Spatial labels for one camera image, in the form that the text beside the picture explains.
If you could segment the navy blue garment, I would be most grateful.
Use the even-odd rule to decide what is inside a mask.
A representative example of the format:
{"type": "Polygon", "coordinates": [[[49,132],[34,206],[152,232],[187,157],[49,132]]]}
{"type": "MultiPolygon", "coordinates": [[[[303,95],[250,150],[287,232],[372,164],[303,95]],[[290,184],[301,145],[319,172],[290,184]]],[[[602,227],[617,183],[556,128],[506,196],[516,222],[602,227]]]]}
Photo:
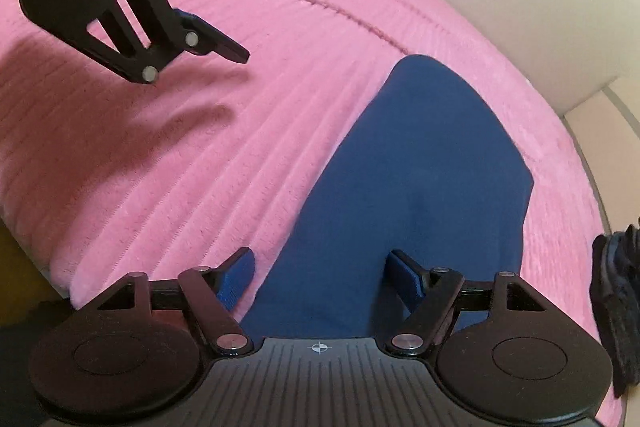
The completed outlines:
{"type": "Polygon", "coordinates": [[[400,60],[314,184],[242,318],[250,337],[382,337],[405,306],[391,251],[477,281],[518,271],[534,179],[482,98],[434,58],[400,60]]]}

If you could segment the beige wooden headboard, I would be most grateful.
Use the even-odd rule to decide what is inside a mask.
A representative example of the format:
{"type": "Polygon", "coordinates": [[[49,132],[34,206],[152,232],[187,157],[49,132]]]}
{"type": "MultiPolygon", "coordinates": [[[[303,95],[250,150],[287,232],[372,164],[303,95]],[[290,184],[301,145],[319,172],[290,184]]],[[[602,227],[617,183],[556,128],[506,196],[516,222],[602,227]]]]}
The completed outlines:
{"type": "Polygon", "coordinates": [[[639,223],[639,80],[620,77],[564,115],[611,231],[639,223]]]}

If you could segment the stack of dark folded clothes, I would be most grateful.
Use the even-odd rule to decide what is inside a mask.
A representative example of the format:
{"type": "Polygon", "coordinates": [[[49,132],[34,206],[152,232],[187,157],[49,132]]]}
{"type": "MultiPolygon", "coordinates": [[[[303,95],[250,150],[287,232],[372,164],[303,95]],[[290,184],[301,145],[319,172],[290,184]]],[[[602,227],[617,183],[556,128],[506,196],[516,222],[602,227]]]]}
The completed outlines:
{"type": "Polygon", "coordinates": [[[616,398],[639,384],[639,229],[599,235],[592,243],[589,296],[601,343],[611,359],[616,398]]]}

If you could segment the pink bed blanket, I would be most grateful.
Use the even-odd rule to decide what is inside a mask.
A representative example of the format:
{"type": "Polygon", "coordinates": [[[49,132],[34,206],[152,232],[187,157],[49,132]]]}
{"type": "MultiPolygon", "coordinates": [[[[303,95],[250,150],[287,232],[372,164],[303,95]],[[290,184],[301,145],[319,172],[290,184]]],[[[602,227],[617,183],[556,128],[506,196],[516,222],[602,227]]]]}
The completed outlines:
{"type": "MultiPolygon", "coordinates": [[[[442,0],[168,1],[248,61],[183,53],[133,83],[32,23],[20,0],[1,0],[1,217],[68,292],[43,336],[130,272],[175,280],[247,248],[253,276],[231,310],[243,329],[314,184],[410,55],[460,76],[533,176],[522,262],[509,272],[547,299],[551,285],[574,284],[582,250],[560,230],[564,206],[544,202],[556,185],[534,144],[565,132],[442,0]]],[[[450,402],[425,363],[389,355],[387,335],[250,337],[250,353],[214,362],[190,395],[121,426],[501,426],[450,402]]],[[[39,340],[16,362],[30,387],[39,340]]]]}

